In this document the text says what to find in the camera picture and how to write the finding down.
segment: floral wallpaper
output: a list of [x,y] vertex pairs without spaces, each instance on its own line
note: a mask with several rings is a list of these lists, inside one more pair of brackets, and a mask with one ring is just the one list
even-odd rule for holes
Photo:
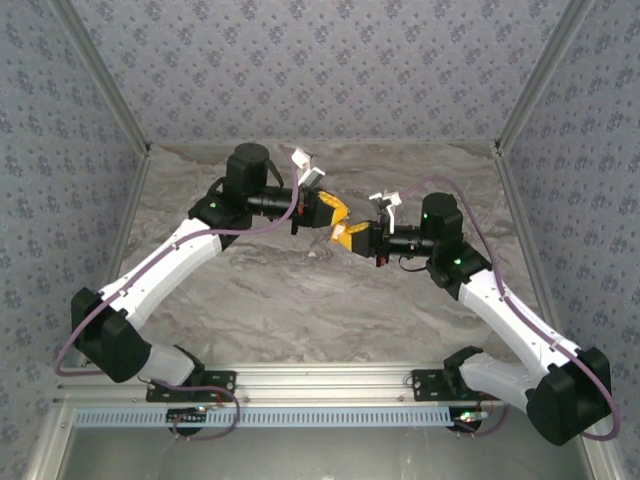
[[640,4],[596,3],[508,153],[570,337],[609,357],[640,478]]
[[138,155],[45,0],[3,0],[0,18],[0,479],[17,480],[71,296],[104,279]]
[[147,138],[495,138],[566,0],[86,0]]

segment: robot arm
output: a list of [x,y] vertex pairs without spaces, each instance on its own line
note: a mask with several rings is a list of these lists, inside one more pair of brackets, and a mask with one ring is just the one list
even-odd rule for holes
[[[522,361],[509,365],[476,347],[466,347],[444,361],[444,380],[450,392],[466,398],[485,392],[527,413],[534,427],[551,443],[562,445],[583,432],[611,410],[592,381],[556,347],[575,352],[611,391],[609,361],[596,348],[582,351],[578,345],[550,328],[505,286],[501,295],[491,263],[463,239],[462,212],[452,195],[432,193],[424,198],[420,225],[394,225],[397,194],[370,197],[379,221],[334,227],[332,241],[364,257],[375,257],[384,266],[391,255],[426,257],[434,283],[445,289],[486,321]],[[523,323],[505,297],[530,321],[553,339],[549,345]],[[420,386],[429,391],[429,377]],[[414,395],[420,401],[420,389]]]
[[[324,173],[302,150],[290,153],[298,167],[298,204],[290,217],[291,233],[295,235],[299,226],[318,228],[343,220],[347,207],[317,187]],[[266,185],[269,170],[280,182],[279,187]],[[115,382],[138,375],[170,385],[199,384],[203,367],[197,359],[178,347],[149,342],[138,331],[178,284],[237,238],[208,231],[247,230],[254,215],[280,218],[291,199],[292,190],[283,187],[265,147],[236,147],[227,161],[226,176],[196,202],[188,218],[162,245],[99,292],[83,288],[73,297],[72,326],[76,329],[105,299],[115,296],[80,334],[76,347]],[[154,261],[164,252],[161,261]]]

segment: marble surface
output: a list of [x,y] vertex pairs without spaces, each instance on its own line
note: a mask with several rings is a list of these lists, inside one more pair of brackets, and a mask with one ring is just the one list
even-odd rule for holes
[[[265,143],[285,181],[286,159]],[[302,145],[327,171],[322,186],[352,210],[351,221],[374,218],[367,196],[404,190],[424,175],[454,179],[467,193],[503,265],[509,286],[530,305],[535,297],[488,145]],[[186,211],[224,174],[233,145],[151,150],[150,168],[125,251],[122,273],[156,248]],[[399,223],[419,222],[422,197],[399,208]],[[257,219],[254,226],[264,226]],[[481,244],[466,223],[471,243]],[[439,362],[467,345],[512,359],[499,337],[473,313],[397,262],[373,259],[329,242],[330,228],[289,226],[244,236],[196,270],[156,309],[141,332],[187,348],[205,363],[228,362]],[[412,260],[409,266],[422,266]]]

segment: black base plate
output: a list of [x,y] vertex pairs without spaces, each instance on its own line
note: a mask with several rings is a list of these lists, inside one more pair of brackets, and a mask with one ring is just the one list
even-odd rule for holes
[[[192,387],[214,386],[229,390],[231,393],[236,391],[236,379],[238,378],[234,371],[210,370],[202,372],[198,376],[197,385],[189,385]],[[217,395],[216,392],[183,392],[179,390],[171,390],[151,382],[147,386],[147,402],[149,403],[231,403],[232,400],[227,395]]]
[[443,370],[413,370],[411,378],[413,399],[416,402],[478,401],[480,398],[492,398],[472,390],[454,393],[444,380]]

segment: wire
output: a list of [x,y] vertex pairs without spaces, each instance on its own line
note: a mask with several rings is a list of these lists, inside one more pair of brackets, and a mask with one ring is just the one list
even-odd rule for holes
[[502,410],[502,416],[500,417],[500,420],[498,420],[493,427],[489,428],[488,430],[484,430],[482,432],[475,431],[472,427],[470,427],[469,425],[466,425],[464,422],[455,421],[453,423],[455,423],[458,427],[464,428],[465,430],[469,430],[469,433],[458,432],[461,435],[469,436],[472,438],[482,438],[482,437],[487,437],[492,433],[495,433],[498,430],[500,430],[502,426],[507,422],[507,418],[509,418],[510,414],[511,414],[511,405],[505,405],[504,409]]
[[221,432],[214,433],[212,435],[201,435],[197,437],[187,437],[185,435],[180,435],[177,430],[178,423],[180,423],[180,421],[186,415],[188,415],[188,413],[183,413],[178,415],[176,418],[173,419],[173,426],[171,428],[176,438],[181,438],[182,440],[185,440],[187,442],[204,442],[207,440],[216,440],[218,438],[222,438],[226,435],[229,435],[238,426],[238,422],[240,421],[240,402],[238,401],[238,397],[236,397],[231,391],[227,390],[226,388],[216,387],[214,385],[206,385],[202,387],[179,387],[179,386],[170,385],[166,382],[162,382],[158,380],[154,380],[154,382],[156,382],[158,385],[162,385],[165,388],[170,388],[171,390],[178,390],[180,392],[213,391],[213,392],[216,392],[216,394],[218,395],[218,399],[220,398],[219,397],[220,394],[226,395],[233,401],[233,403],[236,406],[236,414],[233,416],[233,421],[231,422],[231,424]]
[[400,257],[398,257],[398,265],[400,265],[400,268],[401,268],[402,270],[404,270],[405,272],[409,272],[409,273],[424,272],[424,271],[427,269],[427,267],[426,267],[426,266],[425,266],[425,267],[421,267],[421,268],[405,268],[405,267],[402,265],[402,259],[403,259],[403,258],[408,259],[409,257],[405,257],[404,255],[401,255]]
[[[291,179],[293,183],[293,188],[291,189],[291,204],[289,208],[285,211],[284,215],[280,217],[278,220],[273,222],[272,224],[264,227],[258,228],[255,230],[227,230],[227,229],[209,229],[209,230],[200,230],[198,232],[190,233],[189,235],[185,235],[184,237],[178,239],[174,245],[175,248],[180,247],[184,243],[189,240],[193,240],[194,238],[201,237],[203,235],[258,235],[262,233],[267,233],[272,230],[275,230],[280,225],[282,225],[287,219],[293,214],[293,211],[297,207],[298,204],[298,166],[294,163],[291,155],[291,148],[285,147],[284,145],[280,145],[282,151],[289,157],[289,164],[291,167]],[[147,262],[140,270],[138,270],[131,278],[120,288],[118,292],[115,292],[113,295],[107,297],[102,301],[94,310],[89,313],[85,317],[85,319],[80,322],[80,324],[76,327],[76,329],[71,333],[71,336],[67,339],[67,341],[62,346],[60,353],[58,354],[58,358],[56,359],[55,366],[53,367],[56,374],[60,377],[81,377],[85,375],[100,375],[102,372],[100,370],[89,370],[89,371],[74,371],[74,372],[66,372],[62,370],[62,363],[64,362],[67,353],[73,346],[74,342],[80,336],[80,334],[87,328],[95,318],[102,313],[102,311],[107,308],[111,303],[113,303],[120,295],[120,292],[126,292],[130,289],[144,274],[146,274],[149,270],[151,270],[154,266],[156,266],[164,257],[169,255],[174,251],[174,246],[169,246],[159,252],[155,257],[153,257],[149,262]]]
[[467,214],[469,215],[469,219],[473,224],[473,228],[478,233],[478,236],[480,237],[480,240],[482,241],[482,244],[484,245],[484,248],[486,249],[487,254],[489,255],[489,259],[491,260],[491,264],[492,264],[493,274],[495,276],[496,284],[498,286],[498,291],[500,292],[500,295],[502,296],[504,302],[509,306],[511,311],[536,335],[538,335],[541,339],[547,342],[549,346],[553,345],[553,348],[555,348],[557,351],[559,351],[565,357],[571,360],[589,378],[589,380],[591,380],[594,383],[594,385],[598,388],[598,390],[606,400],[607,404],[609,405],[609,408],[611,409],[611,413],[613,415],[613,428],[606,435],[593,435],[590,433],[583,432],[582,436],[590,440],[597,440],[601,442],[616,438],[618,436],[618,433],[620,432],[621,420],[620,420],[620,411],[616,407],[616,403],[613,400],[611,393],[609,393],[609,390],[607,389],[607,387],[605,387],[604,383],[602,383],[602,381],[595,375],[595,373],[589,370],[589,368],[576,355],[574,355],[572,352],[570,352],[560,344],[554,345],[554,339],[551,336],[549,336],[544,330],[538,327],[535,323],[529,320],[529,318],[520,311],[517,305],[508,296],[505,295],[505,288],[502,281],[502,274],[500,273],[500,268],[498,266],[498,259],[496,258],[493,252],[493,249],[491,248],[491,245],[489,245],[487,238],[482,232],[482,229],[480,228],[480,224],[478,223],[476,216],[471,210],[471,205],[469,204],[467,197],[465,197],[460,187],[458,187],[458,185],[456,185],[455,182],[448,177],[445,177],[442,175],[435,175],[435,176],[425,177],[419,182],[415,183],[407,191],[400,194],[400,199],[404,201],[416,190],[418,190],[419,188],[421,188],[422,186],[424,186],[429,182],[447,183],[449,186],[451,186],[451,188],[453,188],[453,190],[460,197],[460,200],[462,201],[462,204],[464,205],[464,208],[467,211]]
[[480,399],[478,400],[478,403],[476,404],[476,412],[480,412],[482,411],[482,399],[484,397],[489,397],[489,402],[490,402],[490,406],[489,406],[489,417],[491,416],[491,414],[493,413],[493,397],[487,395],[486,393],[482,392],[480,394]]

